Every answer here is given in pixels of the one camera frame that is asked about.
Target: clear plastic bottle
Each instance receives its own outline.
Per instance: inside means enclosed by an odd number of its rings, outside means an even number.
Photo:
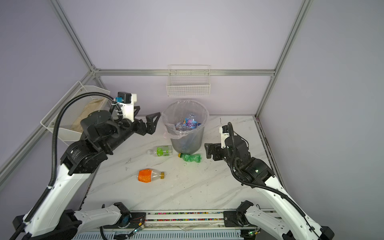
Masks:
[[[160,156],[171,156],[172,155],[172,145],[168,146],[157,146],[153,149],[147,151],[147,154],[160,157]]]
[[[153,169],[144,169],[139,172],[137,179],[140,182],[152,182],[157,179],[164,179],[164,172],[159,172]]]

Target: white wire basket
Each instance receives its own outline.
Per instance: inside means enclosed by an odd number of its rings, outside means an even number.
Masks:
[[[170,97],[208,96],[211,92],[209,65],[170,65],[167,94]]]
[[[109,94],[110,91],[98,88],[96,86],[83,86],[79,81],[71,88],[69,92],[75,92],[67,101],[74,98],[77,95],[88,92],[100,92]],[[63,104],[60,104],[60,100],[55,107],[48,112],[48,114],[40,121],[48,131],[53,132],[58,112],[61,110]],[[80,140],[80,136],[83,133],[83,129],[80,126],[80,121],[88,116],[93,111],[103,109],[107,103],[107,99],[102,96],[88,96],[81,98],[73,103],[64,113],[60,122],[60,128],[58,138],[62,140],[68,146],[75,141]]]

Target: trash can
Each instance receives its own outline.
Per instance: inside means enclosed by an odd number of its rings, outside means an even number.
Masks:
[[[175,124],[183,122],[191,115],[201,125],[188,131],[176,130]],[[162,113],[162,119],[173,148],[179,153],[193,154],[196,152],[201,146],[208,117],[208,110],[201,103],[193,100],[177,101],[169,105]]]

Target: plastic bottle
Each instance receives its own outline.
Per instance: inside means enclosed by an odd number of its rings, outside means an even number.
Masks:
[[[140,182],[152,182],[156,179],[164,179],[164,172],[158,172],[153,169],[141,170],[137,176]]]
[[[172,155],[172,145],[168,146],[157,146],[153,149],[147,151],[147,154],[160,157],[160,156],[171,156]]]
[[[186,161],[186,162],[197,162],[197,163],[199,163],[201,161],[200,154],[189,155],[189,154],[185,154],[185,153],[179,153],[179,157],[184,159],[184,161]]]

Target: marble table surface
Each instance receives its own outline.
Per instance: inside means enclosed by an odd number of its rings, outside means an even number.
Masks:
[[[200,163],[185,162],[177,153],[167,157],[146,154],[155,146],[171,145],[163,136],[165,126],[160,119],[153,135],[133,134],[100,165],[81,209],[99,209],[115,202],[124,203],[129,210],[235,209],[245,200],[262,209],[272,208],[255,189],[241,186],[226,162],[206,158],[204,143],[219,143],[218,128],[228,122],[249,142],[251,156],[270,165],[253,116],[209,117],[196,152],[202,156]],[[137,174],[146,168],[165,172],[165,178],[139,182]]]

